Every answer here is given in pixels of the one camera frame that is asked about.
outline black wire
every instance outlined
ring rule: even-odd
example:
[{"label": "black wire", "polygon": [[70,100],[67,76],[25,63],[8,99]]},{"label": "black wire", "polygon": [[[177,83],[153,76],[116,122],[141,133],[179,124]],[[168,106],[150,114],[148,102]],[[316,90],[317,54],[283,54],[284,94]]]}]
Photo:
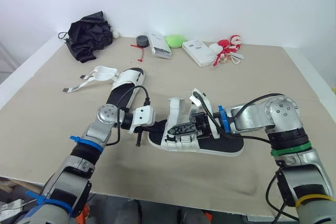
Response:
[{"label": "black wire", "polygon": [[28,212],[29,212],[29,210],[24,210],[24,211],[21,211],[21,212],[17,213],[17,214],[12,218],[12,220],[10,221],[9,224],[14,224],[14,223],[17,221],[18,218],[20,218],[22,215],[25,215],[25,214],[28,213]]},{"label": "black wire", "polygon": [[62,31],[62,32],[60,32],[60,33],[58,34],[58,38],[59,38],[59,39],[64,39],[65,36],[67,36],[67,35],[68,35],[68,33],[67,33],[66,31]]},{"label": "black wire", "polygon": [[87,199],[86,203],[89,202],[90,200],[92,200],[92,198],[97,195],[97,194],[93,194],[90,198]]},{"label": "black wire", "polygon": [[133,88],[131,88],[131,89],[129,89],[128,91],[126,91],[126,93],[120,98],[119,102],[118,102],[117,105],[116,105],[116,107],[117,107],[117,132],[118,132],[117,140],[116,140],[115,142],[113,142],[113,143],[109,143],[109,144],[107,144],[106,146],[110,146],[110,145],[118,144],[118,143],[120,142],[120,103],[121,103],[121,101],[124,99],[124,97],[125,97],[129,92],[131,92],[132,90],[137,89],[137,88],[142,88],[142,89],[145,91],[146,98],[149,99],[147,89],[146,89],[144,86],[142,86],[142,85],[134,86]]},{"label": "black wire", "polygon": [[271,222],[271,224],[275,224],[278,222],[280,216],[281,216],[281,212],[284,210],[286,204],[282,203],[281,207],[280,207],[280,211],[278,212],[278,214],[275,216],[274,220]]},{"label": "black wire", "polygon": [[206,106],[204,100],[203,100],[203,97],[197,93],[197,92],[194,92],[193,95],[199,99],[199,101],[201,102],[206,114],[208,115],[208,117],[211,119],[211,121],[215,124],[217,130],[219,131],[219,133],[223,136],[225,136],[226,138],[231,138],[231,139],[237,139],[237,138],[248,138],[248,139],[256,139],[256,140],[259,140],[259,141],[262,141],[262,142],[265,142],[265,143],[268,143],[269,144],[269,141],[264,139],[264,138],[261,138],[261,137],[257,137],[257,136],[232,136],[232,135],[229,135],[227,134],[223,129],[222,127],[217,123],[217,121],[215,120],[215,118],[212,116],[212,114],[210,113],[208,107]]},{"label": "black wire", "polygon": [[273,176],[273,178],[272,178],[271,181],[269,182],[268,187],[267,187],[267,189],[266,189],[265,197],[266,197],[266,202],[267,202],[267,204],[268,204],[271,208],[273,208],[276,212],[281,213],[281,214],[283,214],[283,215],[285,215],[285,216],[287,216],[288,218],[291,218],[291,219],[293,219],[293,220],[299,221],[299,218],[297,218],[297,217],[295,217],[295,216],[293,216],[293,215],[290,215],[290,214],[284,212],[283,210],[280,210],[279,208],[275,207],[275,206],[269,201],[269,191],[270,191],[271,186],[272,186],[272,184],[273,184],[273,182],[274,182],[275,179],[276,179],[276,175]]},{"label": "black wire", "polygon": [[250,105],[252,105],[253,103],[257,102],[257,101],[260,101],[262,99],[265,99],[265,98],[268,98],[268,97],[275,97],[275,96],[278,96],[278,95],[284,95],[284,94],[280,94],[280,93],[271,93],[271,94],[265,94],[265,95],[262,95],[252,101],[249,101],[248,103],[246,103],[244,106],[242,106],[240,108],[240,110],[238,111],[238,113],[236,115],[233,116],[233,119],[234,118],[237,118],[238,116],[240,116],[242,114],[242,112],[247,108],[249,107]]}]

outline white box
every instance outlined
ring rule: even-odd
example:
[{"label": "white box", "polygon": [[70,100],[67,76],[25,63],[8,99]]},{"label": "white box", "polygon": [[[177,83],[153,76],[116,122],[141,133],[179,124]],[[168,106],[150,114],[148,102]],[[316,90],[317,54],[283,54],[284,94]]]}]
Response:
[{"label": "white box", "polygon": [[154,55],[165,59],[172,58],[170,47],[162,34],[155,31],[149,31],[148,41]]},{"label": "white box", "polygon": [[182,47],[200,67],[211,65],[217,59],[215,53],[202,41],[186,41],[182,43]]},{"label": "white box", "polygon": [[22,199],[12,201],[11,203],[0,206],[0,221],[15,216],[22,211]]}]

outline black umbrella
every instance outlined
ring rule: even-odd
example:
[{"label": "black umbrella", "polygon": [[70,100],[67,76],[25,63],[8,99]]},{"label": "black umbrella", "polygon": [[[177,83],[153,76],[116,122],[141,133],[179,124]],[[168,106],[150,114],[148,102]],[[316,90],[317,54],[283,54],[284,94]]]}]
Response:
[{"label": "black umbrella", "polygon": [[71,54],[82,63],[96,59],[93,51],[101,50],[112,43],[110,28],[103,12],[91,14],[72,23],[68,31],[69,38],[65,39]]}]

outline green cable tie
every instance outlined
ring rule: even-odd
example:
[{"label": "green cable tie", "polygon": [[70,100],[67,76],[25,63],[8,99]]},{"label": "green cable tie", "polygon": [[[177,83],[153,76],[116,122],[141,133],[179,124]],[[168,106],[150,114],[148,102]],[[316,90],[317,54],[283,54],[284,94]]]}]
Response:
[{"label": "green cable tie", "polygon": [[304,151],[304,150],[306,150],[310,147],[311,147],[311,142],[309,141],[306,144],[301,144],[299,146],[295,146],[295,147],[292,147],[292,148],[287,148],[287,149],[282,149],[282,150],[272,150],[271,155],[273,157],[278,157],[278,156],[283,155],[283,154],[302,152],[302,151]]}]

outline table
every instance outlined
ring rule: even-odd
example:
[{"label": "table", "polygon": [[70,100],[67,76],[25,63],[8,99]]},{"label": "table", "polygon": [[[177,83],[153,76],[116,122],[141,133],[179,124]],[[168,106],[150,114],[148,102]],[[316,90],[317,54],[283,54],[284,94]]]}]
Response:
[{"label": "table", "polygon": [[[336,185],[336,124],[319,102],[297,67],[281,47],[242,45],[240,64],[199,68],[183,51],[173,49],[172,60],[160,59],[145,49],[133,48],[134,38],[119,38],[97,59],[81,64],[63,45],[0,111],[0,176],[43,184],[71,152],[71,135],[81,135],[104,104],[110,82],[88,84],[75,93],[64,87],[81,82],[79,76],[95,66],[119,71],[140,67],[145,72],[156,120],[169,112],[168,99],[187,98],[197,87],[213,106],[230,106],[265,93],[280,92],[296,100],[301,119],[318,150],[331,182]],[[139,91],[132,108],[141,106]],[[266,137],[263,131],[251,133]],[[242,154],[222,157],[200,153],[175,153],[153,147],[143,136],[122,132],[120,144],[107,147],[91,178],[92,190],[107,195],[144,199],[246,215],[273,216],[265,202],[265,190],[277,166],[270,147],[245,140]],[[280,206],[276,186],[271,201]]]}]

